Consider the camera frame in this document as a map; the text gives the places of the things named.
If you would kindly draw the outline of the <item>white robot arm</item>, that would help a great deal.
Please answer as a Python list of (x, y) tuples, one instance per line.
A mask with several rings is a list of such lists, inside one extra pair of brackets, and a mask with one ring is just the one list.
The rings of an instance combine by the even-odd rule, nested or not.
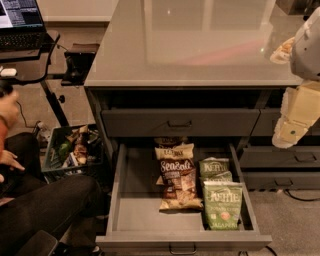
[(289, 63), (291, 72), (302, 79), (296, 89), (285, 90), (272, 137), (275, 147), (287, 149), (296, 145), (320, 118), (320, 7), (294, 37), (273, 52), (270, 61)]

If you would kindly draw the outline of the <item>person's hand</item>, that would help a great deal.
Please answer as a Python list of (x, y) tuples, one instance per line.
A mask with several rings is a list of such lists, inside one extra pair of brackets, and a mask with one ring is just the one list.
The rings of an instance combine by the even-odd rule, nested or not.
[(10, 151), (3, 150), (0, 155), (0, 164), (9, 167), (10, 170), (18, 169), (24, 171), (25, 168), (17, 161), (17, 156)]

